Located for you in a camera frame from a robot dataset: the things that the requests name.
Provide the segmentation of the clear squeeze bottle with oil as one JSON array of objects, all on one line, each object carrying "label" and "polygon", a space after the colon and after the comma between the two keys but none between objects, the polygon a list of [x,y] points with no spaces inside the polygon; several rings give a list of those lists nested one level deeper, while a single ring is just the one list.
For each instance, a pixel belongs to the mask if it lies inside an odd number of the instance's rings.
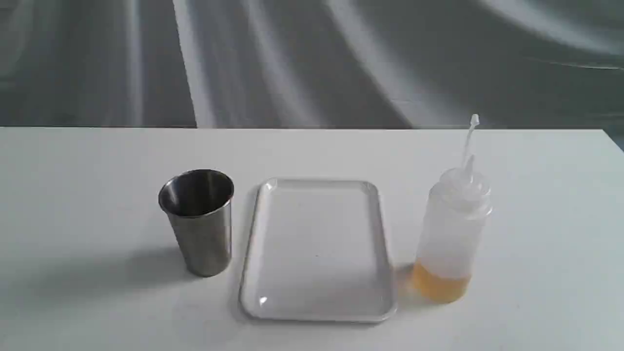
[{"label": "clear squeeze bottle with oil", "polygon": [[437,304],[459,300],[472,278],[482,233],[493,210],[492,187],[477,171],[471,140],[480,125],[472,114],[459,166],[444,171],[429,191],[415,263],[414,288]]}]

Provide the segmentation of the white plastic tray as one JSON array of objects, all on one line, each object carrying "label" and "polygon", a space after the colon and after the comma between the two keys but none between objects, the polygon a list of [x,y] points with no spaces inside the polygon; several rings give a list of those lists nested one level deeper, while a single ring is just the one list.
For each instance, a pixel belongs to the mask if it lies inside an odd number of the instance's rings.
[{"label": "white plastic tray", "polygon": [[239,302],[270,321],[379,324],[397,293],[377,187],[270,178],[258,187]]}]

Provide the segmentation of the stainless steel cup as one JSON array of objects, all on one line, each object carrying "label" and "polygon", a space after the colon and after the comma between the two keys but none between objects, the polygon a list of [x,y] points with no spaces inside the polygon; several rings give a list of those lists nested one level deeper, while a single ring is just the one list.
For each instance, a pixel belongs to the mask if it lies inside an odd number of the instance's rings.
[{"label": "stainless steel cup", "polygon": [[214,277],[231,262],[233,197],[231,178],[212,169],[181,173],[160,188],[159,207],[190,273]]}]

